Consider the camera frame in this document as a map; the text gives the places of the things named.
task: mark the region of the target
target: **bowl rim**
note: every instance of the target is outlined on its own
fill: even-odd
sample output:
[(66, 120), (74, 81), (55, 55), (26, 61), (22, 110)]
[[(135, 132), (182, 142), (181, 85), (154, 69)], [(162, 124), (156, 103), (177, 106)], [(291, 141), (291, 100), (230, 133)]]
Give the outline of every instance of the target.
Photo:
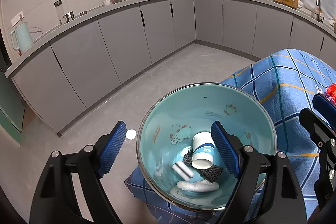
[[(200, 82), (200, 83), (194, 83), (194, 84), (189, 84), (189, 85), (184, 85), (181, 86), (175, 90), (172, 90), (171, 92), (168, 92), (166, 95), (164, 95), (161, 99), (159, 99), (150, 109), (149, 111), (146, 113), (145, 117), (143, 118), (139, 130), (138, 130), (138, 134), (137, 134), (137, 138), (136, 138), (136, 157), (138, 160), (138, 164), (140, 166), (140, 170), (141, 173), (143, 175), (143, 177), (145, 178), (145, 180), (147, 181), (147, 183), (149, 184), (149, 186), (154, 190), (155, 193), (157, 193), (161, 198), (163, 198), (165, 201), (168, 201), (170, 203), (172, 203), (175, 206), (178, 206), (182, 209), (188, 210), (188, 211), (194, 211), (194, 212), (218, 212), (221, 210), (225, 209), (225, 206), (223, 207), (219, 207), (219, 208), (215, 208), (215, 209), (209, 209), (209, 208), (191, 208), (188, 207), (180, 202), (178, 202), (177, 200), (172, 200), (170, 197), (168, 197), (167, 195), (165, 195), (158, 187), (156, 187), (155, 183), (151, 180), (151, 178), (147, 175), (147, 172), (145, 170), (144, 165), (142, 164), (142, 159), (141, 159), (141, 154), (140, 154), (140, 138), (141, 138), (141, 134), (142, 134), (142, 130), (143, 130), (143, 126), (145, 124), (145, 122), (147, 121), (147, 118), (149, 116), (149, 114), (152, 112), (152, 110), (162, 101), (164, 100), (166, 97), (168, 97), (169, 95), (171, 95), (172, 93), (178, 91), (178, 90), (182, 90), (185, 88), (189, 88), (192, 86), (198, 86), (198, 85), (221, 85), (221, 86), (226, 86), (229, 88), (233, 88), (235, 90), (238, 90), (242, 93), (244, 93), (245, 95), (249, 96), (250, 98), (252, 98), (260, 107), (261, 109), (264, 111), (264, 113), (266, 114), (270, 124), (272, 125), (272, 129), (273, 129), (273, 138), (274, 138), (274, 151), (273, 151), (273, 155), (275, 155), (277, 153), (278, 150), (278, 139), (277, 139), (277, 133), (274, 127), (274, 123), (270, 117), (270, 115), (268, 114), (268, 112), (266, 111), (266, 109), (262, 106), (262, 104), (260, 104), (260, 102), (258, 102), (254, 97), (252, 97), (250, 94), (248, 94), (247, 92), (245, 92), (244, 90), (240, 90), (234, 86), (231, 85), (227, 85), (227, 84), (222, 84), (222, 83), (215, 83), (215, 82)], [(255, 193), (262, 187), (262, 185), (265, 182), (265, 178), (261, 181), (261, 183), (259, 185), (257, 185)]]

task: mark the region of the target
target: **white spot on floor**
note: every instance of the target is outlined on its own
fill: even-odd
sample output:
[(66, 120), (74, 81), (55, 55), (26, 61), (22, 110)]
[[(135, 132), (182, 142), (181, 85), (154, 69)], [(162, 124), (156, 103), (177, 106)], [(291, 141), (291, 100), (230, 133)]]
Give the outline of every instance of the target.
[(130, 129), (126, 131), (126, 138), (128, 138), (129, 140), (133, 140), (136, 135), (137, 135), (137, 132), (134, 129)]

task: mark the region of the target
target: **light blue kettle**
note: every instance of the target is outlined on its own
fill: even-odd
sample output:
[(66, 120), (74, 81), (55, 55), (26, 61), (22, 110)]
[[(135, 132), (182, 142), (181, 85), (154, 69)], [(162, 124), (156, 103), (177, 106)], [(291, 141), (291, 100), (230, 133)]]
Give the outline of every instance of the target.
[[(17, 46), (15, 46), (13, 34), (15, 34)], [(13, 49), (21, 52), (25, 51), (28, 47), (33, 45), (33, 39), (31, 38), (27, 26), (27, 22), (21, 23), (14, 30), (11, 31), (10, 37), (12, 40)]]

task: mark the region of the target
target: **black sponge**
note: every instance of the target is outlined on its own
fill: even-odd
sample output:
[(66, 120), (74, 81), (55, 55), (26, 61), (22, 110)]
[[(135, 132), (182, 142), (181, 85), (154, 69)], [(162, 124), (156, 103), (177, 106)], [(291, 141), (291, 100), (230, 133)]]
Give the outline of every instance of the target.
[[(185, 165), (191, 165), (193, 158), (193, 151), (189, 150), (187, 154), (184, 155), (183, 157), (183, 163)], [(203, 169), (203, 170), (198, 170), (198, 172), (203, 176), (206, 180), (210, 181), (211, 183), (214, 183), (218, 177), (222, 174), (223, 172), (223, 167), (217, 166), (217, 165), (212, 165), (208, 169)]]

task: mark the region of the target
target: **teal bowl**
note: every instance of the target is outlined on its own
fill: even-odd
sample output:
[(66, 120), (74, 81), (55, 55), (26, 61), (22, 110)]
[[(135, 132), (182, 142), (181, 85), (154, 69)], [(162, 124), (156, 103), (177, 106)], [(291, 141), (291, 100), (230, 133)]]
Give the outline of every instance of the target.
[[(146, 181), (159, 196), (186, 210), (224, 209), (237, 182), (215, 149), (213, 164), (224, 167), (216, 181), (218, 190), (196, 193), (176, 187), (182, 178), (172, 165), (192, 149), (194, 135), (210, 132), (215, 121), (220, 121), (243, 145), (275, 155), (276, 132), (263, 106), (244, 91), (218, 83), (197, 83), (168, 93), (148, 111), (138, 132), (137, 158)], [(196, 175), (189, 182), (204, 179), (196, 169), (191, 169)], [(257, 189), (264, 180), (265, 175), (259, 175)]]

